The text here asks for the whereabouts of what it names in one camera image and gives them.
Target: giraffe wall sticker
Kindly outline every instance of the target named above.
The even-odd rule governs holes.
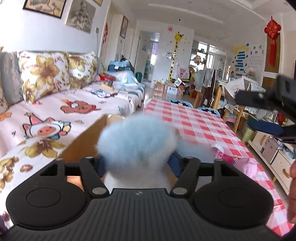
[[[169,81],[172,81],[172,73],[173,73],[173,69],[174,69],[174,65],[175,65],[176,52],[177,52],[177,49],[178,49],[178,46],[179,46],[179,42],[182,40],[183,36],[184,35],[180,34],[180,32],[175,34],[175,49],[174,49],[174,54],[172,56],[172,64],[171,64],[171,67],[170,67],[170,73],[169,73],[169,76],[168,76]]]

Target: tablecloth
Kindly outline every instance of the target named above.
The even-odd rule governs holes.
[[[219,144],[223,147],[225,154],[254,158],[240,139],[217,115],[156,99],[148,100],[145,103],[143,113],[171,123],[179,130],[183,139],[192,143],[210,146]],[[292,229],[292,225],[287,221],[287,211],[263,167],[259,163],[257,166],[258,172],[252,179],[264,187],[274,200],[274,210],[267,227],[279,236],[283,236]]]

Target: ridged black panel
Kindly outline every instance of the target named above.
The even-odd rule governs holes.
[[[108,198],[92,200],[85,212],[71,224],[46,231],[14,226],[2,236],[2,240],[275,241],[279,237],[265,226],[248,230],[216,227],[193,212],[186,200],[171,198],[162,189],[117,189]]]

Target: wooden drawer handle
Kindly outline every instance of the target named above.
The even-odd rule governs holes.
[[[291,178],[290,174],[287,173],[286,169],[283,169],[283,173],[285,174],[285,176],[286,176],[287,178]]]
[[[260,142],[260,146],[263,145],[265,138],[266,138],[266,135],[264,135],[264,137],[262,137],[262,140],[261,140],[261,142]]]

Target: trash bin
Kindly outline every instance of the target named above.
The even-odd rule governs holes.
[[[136,79],[139,81],[139,83],[141,83],[141,81],[142,81],[142,73],[141,72],[137,72],[136,74],[135,74],[135,77],[136,77]]]
[[[249,140],[253,140],[255,131],[251,129],[249,126],[246,126],[245,133],[242,137],[242,142],[247,144]]]

